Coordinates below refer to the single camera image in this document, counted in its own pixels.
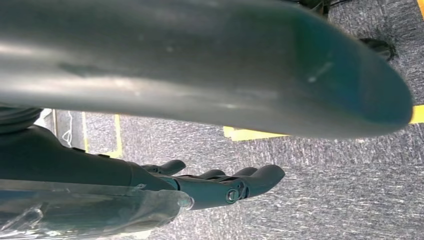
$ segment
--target metal screw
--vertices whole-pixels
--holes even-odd
[[[235,190],[234,188],[231,188],[226,193],[226,202],[229,204],[235,203],[238,198],[239,198],[239,192]]]

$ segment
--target black wheel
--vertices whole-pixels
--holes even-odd
[[[360,40],[386,61],[389,61],[395,56],[395,48],[385,41],[373,38],[361,38]]]

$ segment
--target gray plastic bar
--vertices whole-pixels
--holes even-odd
[[[272,0],[1,0],[0,103],[319,138],[405,126],[389,65]]]

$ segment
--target transparent plastic cover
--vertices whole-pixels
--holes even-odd
[[[184,192],[0,180],[0,239],[95,239],[159,228],[193,200]]]

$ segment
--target yellow tape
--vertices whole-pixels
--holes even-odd
[[[102,153],[104,155],[108,155],[111,158],[122,158],[123,156],[123,147],[122,147],[122,137],[121,137],[121,117],[118,114],[113,116],[115,133],[116,133],[116,150]],[[87,121],[86,121],[86,113],[82,112],[82,134],[84,140],[84,149],[89,153],[89,140],[87,134]]]
[[[413,115],[409,123],[410,124],[424,123],[424,105],[413,107]],[[235,130],[233,127],[230,127],[230,126],[225,126],[223,130],[224,130],[224,136],[226,138],[231,138],[231,140],[234,142],[288,136],[283,134],[253,131],[253,130],[247,130],[247,129]]]
[[[417,0],[418,7],[421,10],[422,18],[424,19],[424,0]]]

